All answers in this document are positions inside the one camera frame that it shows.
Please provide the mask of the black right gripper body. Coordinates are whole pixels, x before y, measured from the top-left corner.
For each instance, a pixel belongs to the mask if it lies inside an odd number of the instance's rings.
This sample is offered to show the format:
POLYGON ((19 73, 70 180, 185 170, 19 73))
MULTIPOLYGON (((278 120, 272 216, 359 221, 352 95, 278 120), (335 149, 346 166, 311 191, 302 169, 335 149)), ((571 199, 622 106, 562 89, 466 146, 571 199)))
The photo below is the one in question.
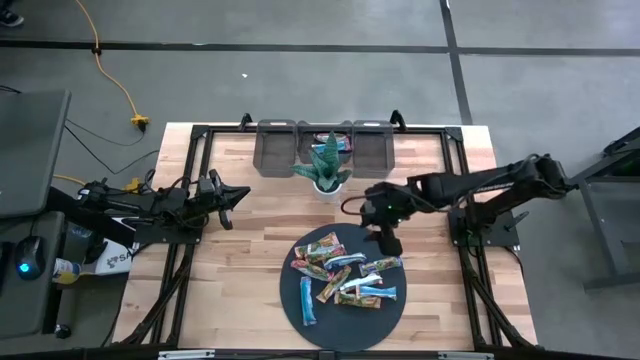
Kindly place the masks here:
POLYGON ((364 192, 360 207, 361 227, 375 226, 380 230, 397 228, 416 212, 413 193, 407 186, 379 182, 364 192))

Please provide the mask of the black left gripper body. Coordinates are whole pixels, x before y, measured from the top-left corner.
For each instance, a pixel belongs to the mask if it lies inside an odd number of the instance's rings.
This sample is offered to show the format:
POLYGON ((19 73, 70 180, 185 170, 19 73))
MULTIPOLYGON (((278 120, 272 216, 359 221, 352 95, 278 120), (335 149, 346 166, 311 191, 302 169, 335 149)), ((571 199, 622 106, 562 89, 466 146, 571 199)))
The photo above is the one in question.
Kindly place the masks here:
POLYGON ((225 230, 232 230, 233 224, 231 221, 229 201, 226 197, 226 185, 222 182, 219 173, 215 169, 212 170, 212 183, 214 185, 220 224, 225 230))

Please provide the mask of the blue white granola bar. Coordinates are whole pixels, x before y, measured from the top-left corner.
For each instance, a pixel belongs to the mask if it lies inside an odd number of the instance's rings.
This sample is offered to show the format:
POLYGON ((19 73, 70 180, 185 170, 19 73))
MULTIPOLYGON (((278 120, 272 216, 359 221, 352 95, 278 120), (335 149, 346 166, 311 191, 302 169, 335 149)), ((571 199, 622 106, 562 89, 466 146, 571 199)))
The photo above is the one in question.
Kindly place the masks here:
POLYGON ((325 270, 329 271, 336 267, 341 267, 345 265, 349 265, 351 263, 362 263, 367 259, 366 255, 362 252, 354 253, 354 254, 346 254, 340 255, 336 257, 329 258, 323 263, 323 267, 325 270))

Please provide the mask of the orange labelled snack packet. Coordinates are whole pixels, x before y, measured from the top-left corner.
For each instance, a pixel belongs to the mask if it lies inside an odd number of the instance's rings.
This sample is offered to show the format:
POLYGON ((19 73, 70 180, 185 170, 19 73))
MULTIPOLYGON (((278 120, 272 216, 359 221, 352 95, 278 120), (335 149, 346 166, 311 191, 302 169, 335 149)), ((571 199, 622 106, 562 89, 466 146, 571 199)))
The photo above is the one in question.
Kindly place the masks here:
POLYGON ((345 282, 340 288, 339 290, 341 292, 349 292, 351 290, 354 290, 356 287, 359 286, 369 286, 369 285, 373 285, 373 284, 381 284, 383 282, 382 277, 377 274, 377 273, 371 273, 365 277, 362 278, 356 278, 353 280, 349 280, 347 282, 345 282))

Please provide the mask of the blue orange-ended granola bar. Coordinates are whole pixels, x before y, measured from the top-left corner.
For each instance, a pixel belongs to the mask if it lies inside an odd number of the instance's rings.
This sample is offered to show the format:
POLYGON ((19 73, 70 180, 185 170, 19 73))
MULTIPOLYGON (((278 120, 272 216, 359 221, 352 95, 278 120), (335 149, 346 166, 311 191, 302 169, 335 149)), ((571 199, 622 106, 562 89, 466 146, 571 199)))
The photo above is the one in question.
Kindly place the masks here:
POLYGON ((356 287, 355 295, 357 299, 380 298, 380 299, 391 299, 393 301, 397 300, 397 290, 395 286, 388 287, 388 288, 379 288, 379 287, 373 287, 373 286, 360 285, 356 287))

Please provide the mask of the green red granola bar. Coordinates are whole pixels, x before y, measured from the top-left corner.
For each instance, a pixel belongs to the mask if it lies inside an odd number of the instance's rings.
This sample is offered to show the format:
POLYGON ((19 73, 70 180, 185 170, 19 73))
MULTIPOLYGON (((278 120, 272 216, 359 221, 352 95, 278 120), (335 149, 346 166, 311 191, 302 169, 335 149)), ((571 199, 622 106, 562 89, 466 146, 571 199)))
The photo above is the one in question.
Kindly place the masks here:
POLYGON ((324 282, 329 282, 334 277, 333 273, 303 259, 294 259, 290 263, 290 267, 300 271, 305 276, 324 282))
POLYGON ((314 262, 325 262, 328 259, 342 256, 346 254, 346 249, 342 244, 332 245, 327 247, 318 247, 315 250, 308 252, 305 255, 305 260, 314 263, 314 262))

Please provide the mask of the green orange granola bar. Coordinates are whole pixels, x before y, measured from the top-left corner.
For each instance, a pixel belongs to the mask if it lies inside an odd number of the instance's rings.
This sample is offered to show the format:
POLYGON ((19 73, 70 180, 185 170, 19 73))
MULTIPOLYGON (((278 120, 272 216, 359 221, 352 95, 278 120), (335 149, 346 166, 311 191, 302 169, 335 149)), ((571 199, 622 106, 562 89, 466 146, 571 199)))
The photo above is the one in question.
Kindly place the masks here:
POLYGON ((325 288, 316 296, 321 303, 326 303, 339 288, 347 281, 352 269, 349 265, 345 265, 333 278, 328 282, 325 288))
POLYGON ((349 305, 361 308, 379 309, 382 299, 376 296, 358 296, 355 293, 338 292, 334 295, 337 305, 349 305))
POLYGON ((339 245, 337 235, 334 232, 329 233, 320 240, 309 243, 307 245, 301 245, 294 248, 294 254, 296 258, 304 258, 307 254, 316 251, 319 248, 331 247, 339 245))

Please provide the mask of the white round plant pot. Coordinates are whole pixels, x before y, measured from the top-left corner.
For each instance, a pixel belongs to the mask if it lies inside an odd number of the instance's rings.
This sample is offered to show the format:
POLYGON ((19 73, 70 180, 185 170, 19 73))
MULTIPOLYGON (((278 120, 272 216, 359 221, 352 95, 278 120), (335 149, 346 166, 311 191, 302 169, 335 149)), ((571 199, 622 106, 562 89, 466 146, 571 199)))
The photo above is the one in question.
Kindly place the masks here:
POLYGON ((337 204, 340 201, 340 195, 343 188, 342 184, 338 184, 337 187, 331 192, 322 191, 319 188, 318 184, 315 182, 313 182, 312 185, 314 188, 314 195, 318 201, 331 204, 337 204))

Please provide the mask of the green snake plant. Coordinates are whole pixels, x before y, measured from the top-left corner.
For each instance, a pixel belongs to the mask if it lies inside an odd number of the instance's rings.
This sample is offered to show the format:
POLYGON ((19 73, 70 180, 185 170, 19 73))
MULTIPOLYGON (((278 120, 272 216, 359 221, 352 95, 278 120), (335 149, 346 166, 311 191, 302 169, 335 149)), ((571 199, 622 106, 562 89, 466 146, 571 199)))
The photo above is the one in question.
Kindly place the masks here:
POLYGON ((311 150, 311 164, 294 164, 291 170, 310 179, 321 193, 337 190, 352 175, 350 169, 342 169, 339 158, 339 142, 334 132, 330 132, 321 153, 311 150))

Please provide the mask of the round black plate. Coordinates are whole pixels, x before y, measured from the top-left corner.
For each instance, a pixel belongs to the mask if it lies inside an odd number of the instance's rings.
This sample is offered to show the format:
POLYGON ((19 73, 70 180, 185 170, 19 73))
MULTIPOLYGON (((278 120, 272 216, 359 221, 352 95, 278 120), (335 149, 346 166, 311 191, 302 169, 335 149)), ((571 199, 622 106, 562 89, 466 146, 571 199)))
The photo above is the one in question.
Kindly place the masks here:
POLYGON ((300 291, 300 279, 305 275, 290 266, 295 258, 294 248, 320 240, 332 232, 345 245, 348 254, 362 252, 367 256, 367 262, 386 257, 376 242, 365 240, 368 235, 366 228, 348 223, 317 228, 297 240, 285 257, 279 282, 281 304, 290 324, 310 343, 323 349, 343 352, 365 350, 384 340, 398 324, 406 304, 405 271, 401 266, 381 272, 383 283, 376 287, 385 289, 395 286, 397 299, 383 298, 379 309, 335 304, 333 296, 326 303, 319 302, 315 297, 327 282, 312 278, 310 295, 317 322, 305 326, 300 291))

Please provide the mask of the white printed box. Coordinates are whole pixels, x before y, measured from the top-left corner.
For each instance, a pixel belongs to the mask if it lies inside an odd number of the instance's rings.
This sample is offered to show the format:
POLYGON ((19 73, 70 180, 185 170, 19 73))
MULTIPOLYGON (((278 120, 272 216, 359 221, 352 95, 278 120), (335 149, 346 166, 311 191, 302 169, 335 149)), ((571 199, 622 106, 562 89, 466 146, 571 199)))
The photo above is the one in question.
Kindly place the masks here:
POLYGON ((109 239, 104 240, 105 250, 94 262, 94 274, 98 276, 129 273, 133 263, 133 256, 139 249, 139 244, 125 247, 109 239))

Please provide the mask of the black slanted bar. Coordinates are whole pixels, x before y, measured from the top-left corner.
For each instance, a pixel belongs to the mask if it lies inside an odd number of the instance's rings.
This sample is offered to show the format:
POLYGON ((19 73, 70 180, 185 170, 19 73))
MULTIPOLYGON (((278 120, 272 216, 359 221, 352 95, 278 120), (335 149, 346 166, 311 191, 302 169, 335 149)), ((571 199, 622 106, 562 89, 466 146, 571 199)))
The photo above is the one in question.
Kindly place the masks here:
POLYGON ((113 220, 104 213, 82 208, 78 200, 54 187, 49 189, 46 210, 62 212, 71 222, 96 231, 107 239, 125 247, 131 247, 134 243, 134 230, 113 220))

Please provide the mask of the yellow white bottle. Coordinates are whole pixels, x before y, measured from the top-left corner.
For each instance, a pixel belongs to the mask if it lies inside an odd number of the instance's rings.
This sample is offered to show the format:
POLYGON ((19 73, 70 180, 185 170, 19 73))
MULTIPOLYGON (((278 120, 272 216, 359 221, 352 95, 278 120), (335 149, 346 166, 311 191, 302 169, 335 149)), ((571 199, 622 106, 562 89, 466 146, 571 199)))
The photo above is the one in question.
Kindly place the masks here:
POLYGON ((52 273, 52 282, 62 285, 70 285, 78 280, 81 275, 80 264, 66 259, 56 258, 52 273))

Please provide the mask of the black computer mouse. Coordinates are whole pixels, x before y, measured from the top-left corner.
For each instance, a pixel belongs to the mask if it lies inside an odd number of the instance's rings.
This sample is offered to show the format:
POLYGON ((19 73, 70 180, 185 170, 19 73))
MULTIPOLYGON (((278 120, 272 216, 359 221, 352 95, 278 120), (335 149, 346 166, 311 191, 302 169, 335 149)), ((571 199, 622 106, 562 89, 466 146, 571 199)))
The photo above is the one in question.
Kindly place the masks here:
POLYGON ((35 280, 42 275, 46 262, 44 238, 30 235, 17 243, 14 250, 14 265, 22 280, 35 280))

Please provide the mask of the dark grey monitor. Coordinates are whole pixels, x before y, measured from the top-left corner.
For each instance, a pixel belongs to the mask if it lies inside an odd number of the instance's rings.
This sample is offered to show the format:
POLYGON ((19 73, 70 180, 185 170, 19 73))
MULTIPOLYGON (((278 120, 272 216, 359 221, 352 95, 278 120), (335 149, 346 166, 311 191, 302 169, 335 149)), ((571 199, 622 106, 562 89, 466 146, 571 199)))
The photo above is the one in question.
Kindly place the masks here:
POLYGON ((45 208, 70 100, 67 90, 0 91, 0 219, 45 208))

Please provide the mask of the grey metal stand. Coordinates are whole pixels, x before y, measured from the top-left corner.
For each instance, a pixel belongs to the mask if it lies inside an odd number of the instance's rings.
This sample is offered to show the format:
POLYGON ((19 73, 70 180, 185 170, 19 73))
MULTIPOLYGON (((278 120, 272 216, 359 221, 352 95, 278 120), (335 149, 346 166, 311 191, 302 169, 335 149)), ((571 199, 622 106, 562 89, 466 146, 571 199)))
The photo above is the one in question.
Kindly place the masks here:
POLYGON ((583 284, 600 290, 640 284, 625 251, 640 245, 640 126, 607 145, 601 158, 570 179, 580 191, 608 274, 583 284))

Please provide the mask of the dark grey side desk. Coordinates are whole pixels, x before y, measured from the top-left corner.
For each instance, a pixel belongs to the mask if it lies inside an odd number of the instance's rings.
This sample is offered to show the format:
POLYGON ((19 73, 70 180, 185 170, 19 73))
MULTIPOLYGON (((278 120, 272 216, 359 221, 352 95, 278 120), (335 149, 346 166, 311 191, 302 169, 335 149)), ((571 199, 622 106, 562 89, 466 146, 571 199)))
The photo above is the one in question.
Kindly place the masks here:
POLYGON ((64 237, 65 216, 61 212, 43 213, 37 218, 23 217, 0 222, 0 249, 3 243, 9 255, 0 258, 0 340, 29 336, 43 331, 52 295, 52 276, 64 237), (24 280, 13 259, 16 245, 29 235, 41 237, 44 257, 42 273, 35 280, 24 280))

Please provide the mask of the person's shoe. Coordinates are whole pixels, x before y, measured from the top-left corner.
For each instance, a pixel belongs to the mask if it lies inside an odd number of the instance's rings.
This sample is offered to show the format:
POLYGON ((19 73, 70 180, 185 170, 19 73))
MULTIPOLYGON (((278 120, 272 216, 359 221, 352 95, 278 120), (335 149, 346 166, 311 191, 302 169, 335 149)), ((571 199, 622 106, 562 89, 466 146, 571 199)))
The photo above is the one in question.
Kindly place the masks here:
POLYGON ((14 28, 22 25, 24 18, 8 8, 0 9, 0 25, 8 28, 14 28))

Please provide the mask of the black aluminium table frame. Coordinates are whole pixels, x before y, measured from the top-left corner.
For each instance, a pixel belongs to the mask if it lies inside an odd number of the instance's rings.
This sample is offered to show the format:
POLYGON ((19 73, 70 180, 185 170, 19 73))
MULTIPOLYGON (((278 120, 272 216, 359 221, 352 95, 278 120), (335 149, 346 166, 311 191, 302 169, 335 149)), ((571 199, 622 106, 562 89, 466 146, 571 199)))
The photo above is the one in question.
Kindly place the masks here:
MULTIPOLYGON (((166 125, 155 187, 183 175, 193 130, 206 125, 166 125)), ((306 178, 262 177, 253 165, 256 133, 224 125, 210 125, 221 128, 212 135, 210 167, 224 182, 252 191, 231 214, 233 230, 223 230, 213 216, 195 247, 178 347, 213 348, 216 355, 221 349, 316 350, 285 315, 279 296, 281 268, 303 235, 331 223, 358 224, 359 218, 342 214, 339 204, 317 201, 306 178)), ((394 134, 390 182, 404 183, 408 176, 451 167, 459 173, 458 139, 463 140, 469 170, 496 166, 486 126, 407 127, 412 133, 394 134)), ((407 302, 390 336, 372 350, 473 349, 459 255, 447 225, 445 214, 417 214, 396 231, 404 248, 407 302)), ((114 342, 129 336, 156 302, 168 249, 155 244, 133 260, 114 342)), ((520 334, 536 344, 519 264, 501 248, 485 253, 496 302, 520 334)))

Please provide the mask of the silver metal bracket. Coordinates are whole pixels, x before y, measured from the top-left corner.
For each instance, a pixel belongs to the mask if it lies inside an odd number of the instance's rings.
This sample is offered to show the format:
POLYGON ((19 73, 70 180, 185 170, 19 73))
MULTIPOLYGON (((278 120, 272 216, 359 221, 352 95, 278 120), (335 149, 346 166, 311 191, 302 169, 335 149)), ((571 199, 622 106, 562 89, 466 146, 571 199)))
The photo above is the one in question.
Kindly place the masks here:
POLYGON ((159 352, 157 360, 209 360, 214 359, 215 355, 213 349, 171 350, 159 352))
POLYGON ((443 351, 437 355, 438 360, 495 360, 491 353, 443 351))

